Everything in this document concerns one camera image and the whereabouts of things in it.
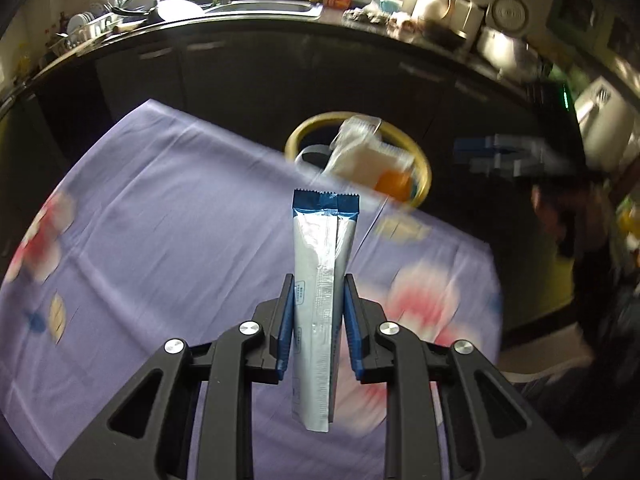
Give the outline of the person's right hand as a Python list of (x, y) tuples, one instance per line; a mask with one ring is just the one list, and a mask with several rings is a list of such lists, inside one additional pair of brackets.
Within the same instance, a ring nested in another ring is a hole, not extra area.
[(563, 258), (582, 258), (608, 239), (601, 193), (593, 186), (564, 194), (532, 189), (532, 205)]

